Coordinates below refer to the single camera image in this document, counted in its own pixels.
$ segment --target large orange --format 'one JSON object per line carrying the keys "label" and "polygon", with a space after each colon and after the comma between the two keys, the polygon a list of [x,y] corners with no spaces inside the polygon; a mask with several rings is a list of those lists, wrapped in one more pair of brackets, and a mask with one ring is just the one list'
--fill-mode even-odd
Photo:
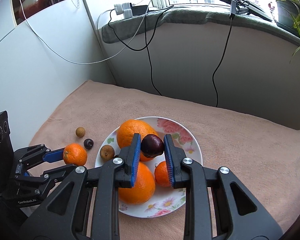
{"label": "large orange", "polygon": [[154,177],[149,168],[139,162],[137,179],[133,188],[118,188],[119,199],[127,204],[143,204],[155,191]]}
{"label": "large orange", "polygon": [[84,166],[87,162],[87,158],[87,152],[80,144],[69,144],[63,150],[63,160],[65,164]]}
{"label": "large orange", "polygon": [[154,170],[155,181],[161,187],[171,187],[168,171],[167,171],[167,163],[165,161],[160,162],[159,165]]}
{"label": "large orange", "polygon": [[[135,133],[141,135],[141,140],[148,134],[155,134],[158,136],[157,132],[146,122],[142,120],[127,120],[117,131],[117,142],[120,149],[130,146]],[[150,160],[152,160],[152,158],[146,158],[142,152],[140,153],[140,161],[147,162]]]}

